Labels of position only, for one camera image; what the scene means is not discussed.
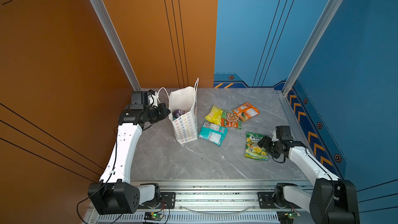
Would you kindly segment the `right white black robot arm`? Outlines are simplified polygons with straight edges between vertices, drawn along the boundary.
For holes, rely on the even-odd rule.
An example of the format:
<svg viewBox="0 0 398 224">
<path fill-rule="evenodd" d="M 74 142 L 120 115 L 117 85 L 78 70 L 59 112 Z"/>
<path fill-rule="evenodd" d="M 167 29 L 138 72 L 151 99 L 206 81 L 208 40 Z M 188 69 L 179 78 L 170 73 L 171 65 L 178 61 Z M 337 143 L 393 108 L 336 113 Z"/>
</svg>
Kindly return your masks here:
<svg viewBox="0 0 398 224">
<path fill-rule="evenodd" d="M 303 143 L 290 139 L 272 141 L 263 137 L 258 142 L 272 158 L 290 159 L 306 175 L 313 186 L 311 194 L 295 184 L 278 183 L 273 199 L 278 207 L 294 204 L 310 213 L 316 224 L 359 224 L 357 191 L 349 180 L 330 172 L 308 151 Z"/>
</svg>

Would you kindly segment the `purple Savoria snack bag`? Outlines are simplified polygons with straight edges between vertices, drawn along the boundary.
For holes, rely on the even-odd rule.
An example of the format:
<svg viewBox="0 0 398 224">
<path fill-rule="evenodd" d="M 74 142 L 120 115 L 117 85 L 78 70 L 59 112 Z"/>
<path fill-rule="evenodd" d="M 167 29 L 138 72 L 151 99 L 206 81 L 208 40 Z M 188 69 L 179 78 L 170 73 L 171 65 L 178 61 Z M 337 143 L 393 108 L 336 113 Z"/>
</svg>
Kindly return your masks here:
<svg viewBox="0 0 398 224">
<path fill-rule="evenodd" d="M 175 110 L 173 112 L 173 119 L 177 119 L 179 117 L 181 117 L 182 115 L 188 113 L 188 111 L 183 111 L 183 110 Z"/>
</svg>

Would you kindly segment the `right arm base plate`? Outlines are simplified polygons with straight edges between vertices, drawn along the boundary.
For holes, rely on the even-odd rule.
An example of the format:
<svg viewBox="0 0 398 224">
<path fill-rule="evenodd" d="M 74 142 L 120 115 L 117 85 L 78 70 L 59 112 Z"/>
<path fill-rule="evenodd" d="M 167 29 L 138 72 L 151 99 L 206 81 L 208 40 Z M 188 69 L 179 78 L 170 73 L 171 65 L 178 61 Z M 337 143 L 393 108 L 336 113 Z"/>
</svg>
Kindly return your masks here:
<svg viewBox="0 0 398 224">
<path fill-rule="evenodd" d="M 290 202 L 278 202 L 274 197 L 274 192 L 260 191 L 257 193 L 260 209 L 293 209 L 299 208 Z"/>
</svg>

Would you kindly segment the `white patterned paper bag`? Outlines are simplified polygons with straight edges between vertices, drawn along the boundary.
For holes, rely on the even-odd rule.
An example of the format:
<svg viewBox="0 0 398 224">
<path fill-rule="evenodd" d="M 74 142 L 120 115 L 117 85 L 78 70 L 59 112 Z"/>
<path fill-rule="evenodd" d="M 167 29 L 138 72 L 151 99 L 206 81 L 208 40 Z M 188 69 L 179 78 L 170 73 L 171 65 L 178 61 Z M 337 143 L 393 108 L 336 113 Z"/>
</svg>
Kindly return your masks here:
<svg viewBox="0 0 398 224">
<path fill-rule="evenodd" d="M 165 91 L 169 101 L 169 120 L 172 123 L 173 131 L 176 141 L 179 144 L 185 144 L 198 139 L 198 118 L 197 118 L 197 91 L 199 85 L 199 78 L 196 79 L 194 87 L 188 86 L 183 89 L 178 89 L 168 93 L 162 87 L 156 92 L 158 104 L 160 104 L 159 94 L 162 90 Z M 173 112 L 175 110 L 188 111 L 177 119 L 173 119 Z"/>
</svg>

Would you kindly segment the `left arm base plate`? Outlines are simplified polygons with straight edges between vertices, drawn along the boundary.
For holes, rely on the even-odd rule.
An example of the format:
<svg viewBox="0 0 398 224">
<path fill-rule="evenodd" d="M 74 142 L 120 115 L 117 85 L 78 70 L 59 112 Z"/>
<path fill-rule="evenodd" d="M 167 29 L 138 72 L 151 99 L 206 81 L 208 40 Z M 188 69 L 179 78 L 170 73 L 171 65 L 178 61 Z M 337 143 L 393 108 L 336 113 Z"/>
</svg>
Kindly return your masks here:
<svg viewBox="0 0 398 224">
<path fill-rule="evenodd" d="M 151 201 L 144 202 L 138 206 L 138 209 L 161 209 L 165 204 L 166 210 L 174 209 L 176 203 L 175 192 L 160 192 L 159 197 L 155 197 Z"/>
</svg>

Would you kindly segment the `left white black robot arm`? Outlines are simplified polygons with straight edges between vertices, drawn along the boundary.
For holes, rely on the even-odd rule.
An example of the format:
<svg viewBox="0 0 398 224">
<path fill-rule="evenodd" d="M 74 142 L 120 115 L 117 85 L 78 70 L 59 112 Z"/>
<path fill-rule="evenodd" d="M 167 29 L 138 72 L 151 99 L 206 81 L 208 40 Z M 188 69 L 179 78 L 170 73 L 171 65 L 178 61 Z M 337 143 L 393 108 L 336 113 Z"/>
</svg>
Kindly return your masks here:
<svg viewBox="0 0 398 224">
<path fill-rule="evenodd" d="M 116 142 L 98 183 L 91 184 L 88 197 L 100 215 L 133 214 L 144 203 L 161 202 L 157 183 L 130 184 L 135 149 L 145 123 L 157 123 L 171 111 L 165 103 L 142 110 L 124 110 L 118 119 Z"/>
</svg>

